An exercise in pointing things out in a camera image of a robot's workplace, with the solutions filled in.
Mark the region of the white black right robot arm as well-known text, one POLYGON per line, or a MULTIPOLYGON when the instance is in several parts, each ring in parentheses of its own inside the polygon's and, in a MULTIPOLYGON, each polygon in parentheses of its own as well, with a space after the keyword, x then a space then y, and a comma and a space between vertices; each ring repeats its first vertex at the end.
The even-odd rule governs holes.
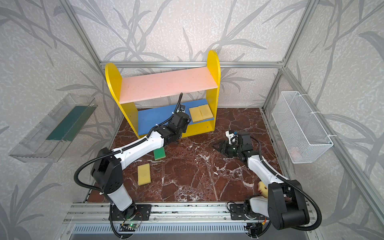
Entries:
POLYGON ((227 131, 226 139, 212 145, 229 159, 238 159, 261 180, 266 197, 258 195, 244 201, 244 214, 254 219, 260 215, 277 229, 313 231, 323 216, 317 203, 303 191, 297 180, 290 180, 275 170, 262 153, 262 144, 249 132, 227 131))

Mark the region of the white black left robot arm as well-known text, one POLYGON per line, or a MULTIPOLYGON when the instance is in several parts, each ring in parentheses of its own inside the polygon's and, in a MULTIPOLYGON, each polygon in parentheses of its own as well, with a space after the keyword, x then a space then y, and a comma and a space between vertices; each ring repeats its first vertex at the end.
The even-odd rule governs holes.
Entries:
POLYGON ((77 185, 99 191, 111 205, 124 212, 134 205, 124 187, 123 170, 142 156, 179 140, 187 131, 191 118, 184 112, 174 113, 166 125, 156 125, 143 138, 113 150, 102 149, 101 155, 82 164, 74 174, 77 185), (93 178, 98 186, 80 181, 79 174, 87 166, 94 164, 93 178))

